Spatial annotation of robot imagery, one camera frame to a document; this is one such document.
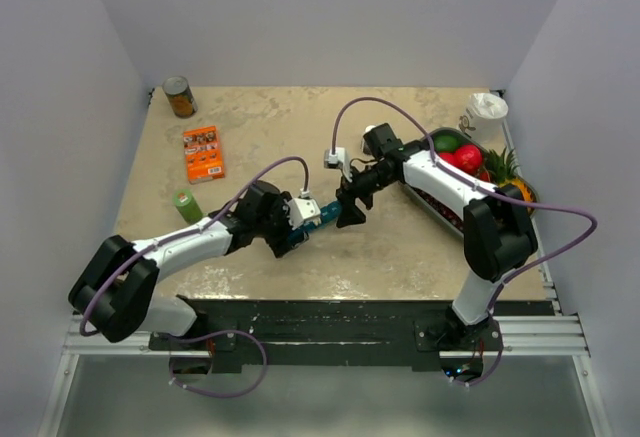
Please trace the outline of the green pill bottle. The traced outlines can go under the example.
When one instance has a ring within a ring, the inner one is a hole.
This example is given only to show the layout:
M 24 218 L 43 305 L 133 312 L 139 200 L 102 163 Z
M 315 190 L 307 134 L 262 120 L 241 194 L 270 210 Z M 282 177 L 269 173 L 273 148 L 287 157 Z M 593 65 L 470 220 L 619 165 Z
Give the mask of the green pill bottle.
M 172 202 L 182 219 L 187 224 L 195 224 L 204 216 L 195 197 L 188 189 L 177 190 L 173 194 Z

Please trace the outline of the teal weekly pill organizer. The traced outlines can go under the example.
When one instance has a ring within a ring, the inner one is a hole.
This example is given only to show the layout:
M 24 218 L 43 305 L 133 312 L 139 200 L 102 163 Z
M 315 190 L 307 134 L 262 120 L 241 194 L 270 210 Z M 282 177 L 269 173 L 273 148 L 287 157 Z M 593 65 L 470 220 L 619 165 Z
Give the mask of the teal weekly pill organizer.
M 320 220 L 318 223 L 309 222 L 302 227 L 294 230 L 289 237 L 294 238 L 303 234 L 310 234 L 311 232 L 321 229 L 331 222 L 338 219 L 342 211 L 342 205 L 337 201 L 333 201 L 321 208 Z

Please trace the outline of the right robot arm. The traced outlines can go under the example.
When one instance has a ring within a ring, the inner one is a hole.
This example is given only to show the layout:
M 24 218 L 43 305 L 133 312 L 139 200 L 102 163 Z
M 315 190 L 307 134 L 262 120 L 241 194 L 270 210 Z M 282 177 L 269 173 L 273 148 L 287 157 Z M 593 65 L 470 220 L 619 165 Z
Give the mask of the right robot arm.
M 325 166 L 342 172 L 337 227 L 365 223 L 358 206 L 372 208 L 374 194 L 396 182 L 427 193 L 459 217 L 469 274 L 434 338 L 444 346 L 469 349 L 488 322 L 502 277 L 522 268 L 538 250 L 526 201 L 511 184 L 495 187 L 445 162 L 431 138 L 403 143 L 382 124 L 366 132 L 364 140 L 374 162 L 362 171 L 351 165 L 344 148 L 333 145 L 325 152 Z

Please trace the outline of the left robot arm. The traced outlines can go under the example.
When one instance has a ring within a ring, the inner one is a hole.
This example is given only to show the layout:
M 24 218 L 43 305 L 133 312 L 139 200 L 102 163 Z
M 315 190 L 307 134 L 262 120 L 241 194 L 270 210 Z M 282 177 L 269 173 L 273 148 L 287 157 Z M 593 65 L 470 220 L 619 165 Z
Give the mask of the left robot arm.
M 107 238 L 71 288 L 68 301 L 94 333 L 117 343 L 139 331 L 172 335 L 185 349 L 200 347 L 207 325 L 180 297 L 159 296 L 156 285 L 201 261 L 230 255 L 263 240 L 280 258 L 302 242 L 303 226 L 321 210 L 309 194 L 298 198 L 258 180 L 235 205 L 153 239 Z

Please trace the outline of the green bottle cap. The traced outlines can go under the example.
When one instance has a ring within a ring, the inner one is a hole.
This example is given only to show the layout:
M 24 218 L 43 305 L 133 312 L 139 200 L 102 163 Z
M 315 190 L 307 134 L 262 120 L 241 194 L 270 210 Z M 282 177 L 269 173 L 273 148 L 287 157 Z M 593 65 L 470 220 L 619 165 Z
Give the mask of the green bottle cap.
M 172 201 L 176 208 L 189 207 L 193 203 L 193 195 L 187 189 L 178 190 L 174 193 Z

